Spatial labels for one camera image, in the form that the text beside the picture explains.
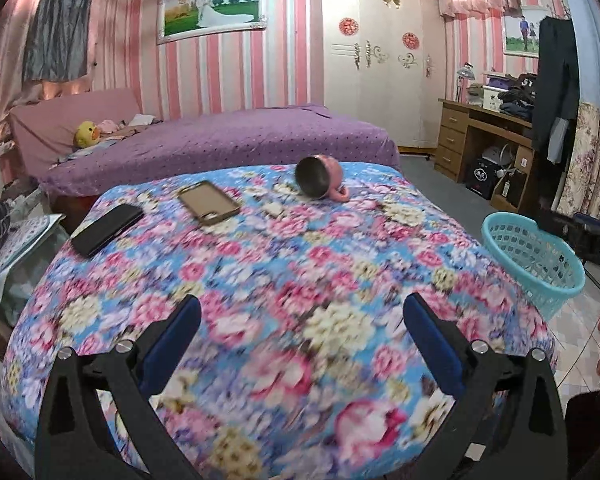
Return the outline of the black bag under desk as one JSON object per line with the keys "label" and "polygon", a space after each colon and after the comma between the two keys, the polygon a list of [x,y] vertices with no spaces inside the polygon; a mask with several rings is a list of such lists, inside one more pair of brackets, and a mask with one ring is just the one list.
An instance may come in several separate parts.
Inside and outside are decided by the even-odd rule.
{"label": "black bag under desk", "polygon": [[489,159],[482,156],[478,157],[467,170],[466,188],[485,200],[490,200],[500,180],[498,173],[502,169],[502,166],[494,164]]}

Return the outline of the stack of folded clothes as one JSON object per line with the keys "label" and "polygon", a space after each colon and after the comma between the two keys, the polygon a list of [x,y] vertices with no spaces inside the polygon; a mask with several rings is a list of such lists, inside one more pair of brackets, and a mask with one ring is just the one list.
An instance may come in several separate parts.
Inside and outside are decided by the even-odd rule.
{"label": "stack of folded clothes", "polygon": [[490,77],[482,87],[482,106],[494,112],[532,122],[538,75],[523,73],[517,78]]}

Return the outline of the wooden desk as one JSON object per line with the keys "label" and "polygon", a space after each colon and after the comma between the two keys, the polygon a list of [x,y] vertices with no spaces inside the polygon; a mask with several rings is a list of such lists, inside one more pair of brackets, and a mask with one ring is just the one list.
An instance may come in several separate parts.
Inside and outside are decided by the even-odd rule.
{"label": "wooden desk", "polygon": [[434,169],[460,184],[478,180],[476,171],[491,166],[486,180],[493,185],[490,205],[502,211],[528,214],[538,198],[536,156],[530,122],[486,108],[442,100]]}

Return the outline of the black long wallet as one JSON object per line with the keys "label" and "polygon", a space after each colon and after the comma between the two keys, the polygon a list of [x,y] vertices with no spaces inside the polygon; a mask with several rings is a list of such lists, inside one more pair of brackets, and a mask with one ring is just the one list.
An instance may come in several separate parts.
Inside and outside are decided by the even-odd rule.
{"label": "black long wallet", "polygon": [[116,237],[144,218],[143,209],[121,204],[92,222],[76,234],[71,246],[83,258],[92,258]]}

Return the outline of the dotted fabric storage box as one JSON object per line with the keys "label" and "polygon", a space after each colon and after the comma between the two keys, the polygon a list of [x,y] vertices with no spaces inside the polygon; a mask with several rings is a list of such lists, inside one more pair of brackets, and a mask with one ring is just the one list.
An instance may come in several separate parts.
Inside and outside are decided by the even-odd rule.
{"label": "dotted fabric storage box", "polygon": [[62,214],[16,222],[0,249],[0,320],[14,327],[21,312],[69,235]]}

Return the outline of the desk lamp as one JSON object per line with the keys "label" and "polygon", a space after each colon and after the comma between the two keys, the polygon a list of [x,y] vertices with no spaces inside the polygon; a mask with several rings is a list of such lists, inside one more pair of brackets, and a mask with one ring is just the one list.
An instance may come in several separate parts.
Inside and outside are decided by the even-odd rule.
{"label": "desk lamp", "polygon": [[456,71],[455,75],[455,96],[456,102],[468,103],[468,87],[476,80],[474,66],[468,62],[464,63]]}

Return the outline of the floral bed cover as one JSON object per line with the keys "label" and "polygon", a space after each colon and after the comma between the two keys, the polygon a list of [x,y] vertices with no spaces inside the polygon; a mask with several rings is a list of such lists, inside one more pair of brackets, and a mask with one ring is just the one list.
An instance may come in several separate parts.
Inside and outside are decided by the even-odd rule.
{"label": "floral bed cover", "polygon": [[199,224],[180,202],[194,174],[102,194],[143,219],[91,259],[58,252],[12,332],[4,416],[32,441],[56,352],[111,349],[188,295],[201,326],[151,399],[212,479],[373,479],[414,460],[453,401],[407,335],[419,294],[497,352],[555,341],[519,285],[462,226],[391,168],[348,162],[347,203],[309,200],[289,166],[208,171],[239,204]]}

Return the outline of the small framed couple photo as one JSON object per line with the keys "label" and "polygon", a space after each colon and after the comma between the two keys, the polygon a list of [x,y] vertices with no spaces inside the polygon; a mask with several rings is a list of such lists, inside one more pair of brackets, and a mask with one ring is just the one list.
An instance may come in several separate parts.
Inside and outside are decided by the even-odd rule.
{"label": "small framed couple photo", "polygon": [[549,8],[523,6],[517,13],[503,16],[503,41],[506,55],[537,58],[540,48],[540,23],[552,16]]}

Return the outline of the brown phone case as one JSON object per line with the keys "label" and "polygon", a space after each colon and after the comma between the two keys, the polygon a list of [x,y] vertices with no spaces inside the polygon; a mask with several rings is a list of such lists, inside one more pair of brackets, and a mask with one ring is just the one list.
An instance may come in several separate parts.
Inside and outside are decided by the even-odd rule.
{"label": "brown phone case", "polygon": [[215,226],[240,213],[236,200],[208,180],[183,188],[178,199],[201,226]]}

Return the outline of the white wardrobe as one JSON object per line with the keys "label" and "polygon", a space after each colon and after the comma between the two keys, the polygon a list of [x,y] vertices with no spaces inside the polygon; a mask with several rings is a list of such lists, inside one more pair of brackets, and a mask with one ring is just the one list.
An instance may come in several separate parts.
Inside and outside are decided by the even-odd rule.
{"label": "white wardrobe", "polygon": [[322,0],[322,19],[325,105],[398,148],[435,148],[446,75],[437,0]]}

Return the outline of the pink mug dark inside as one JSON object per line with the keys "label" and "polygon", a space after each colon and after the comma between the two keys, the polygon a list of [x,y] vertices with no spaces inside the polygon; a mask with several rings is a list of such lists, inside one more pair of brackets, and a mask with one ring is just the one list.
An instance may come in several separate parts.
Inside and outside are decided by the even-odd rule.
{"label": "pink mug dark inside", "polygon": [[350,200],[350,193],[343,184],[343,169],[332,156],[302,158],[294,168],[294,180],[300,191],[312,200],[330,198],[338,203]]}

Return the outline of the yellow duck plush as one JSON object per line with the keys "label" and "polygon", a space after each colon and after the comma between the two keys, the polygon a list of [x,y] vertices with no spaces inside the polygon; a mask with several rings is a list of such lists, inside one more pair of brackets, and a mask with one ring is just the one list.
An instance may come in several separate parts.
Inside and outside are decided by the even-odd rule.
{"label": "yellow duck plush", "polygon": [[99,126],[86,120],[76,129],[74,134],[74,146],[78,150],[82,148],[90,148],[91,146],[97,145],[100,142],[100,129]]}

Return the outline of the pink headboard cover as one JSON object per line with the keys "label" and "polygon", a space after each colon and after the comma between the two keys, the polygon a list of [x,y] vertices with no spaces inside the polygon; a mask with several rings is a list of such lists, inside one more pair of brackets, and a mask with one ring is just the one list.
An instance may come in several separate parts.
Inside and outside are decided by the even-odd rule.
{"label": "pink headboard cover", "polygon": [[8,114],[8,123],[24,170],[39,178],[59,157],[72,151],[74,134],[82,122],[127,122],[139,112],[131,89],[111,89],[16,106]]}

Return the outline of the grey curtain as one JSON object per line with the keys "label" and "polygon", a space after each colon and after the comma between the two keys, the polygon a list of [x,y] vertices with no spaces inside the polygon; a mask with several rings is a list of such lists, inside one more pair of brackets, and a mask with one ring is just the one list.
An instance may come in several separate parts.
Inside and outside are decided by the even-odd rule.
{"label": "grey curtain", "polygon": [[22,80],[68,82],[87,74],[92,0],[40,0],[29,26]]}

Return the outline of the framed wedding photo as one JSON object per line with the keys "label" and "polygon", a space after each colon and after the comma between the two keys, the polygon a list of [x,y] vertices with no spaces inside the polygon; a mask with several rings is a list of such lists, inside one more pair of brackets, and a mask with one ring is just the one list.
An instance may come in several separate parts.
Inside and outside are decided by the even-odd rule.
{"label": "framed wedding photo", "polygon": [[158,44],[265,29],[265,0],[159,0]]}

